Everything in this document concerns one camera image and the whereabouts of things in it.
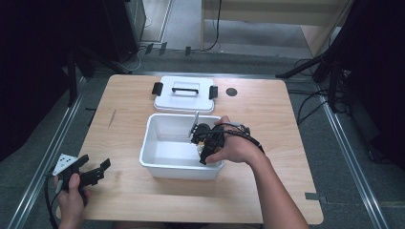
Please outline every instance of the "lid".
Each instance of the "lid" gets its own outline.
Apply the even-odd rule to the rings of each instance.
[[[157,84],[161,90],[155,98],[158,111],[189,114],[214,111],[213,97],[216,95],[213,94],[218,91],[212,79],[166,75]]]

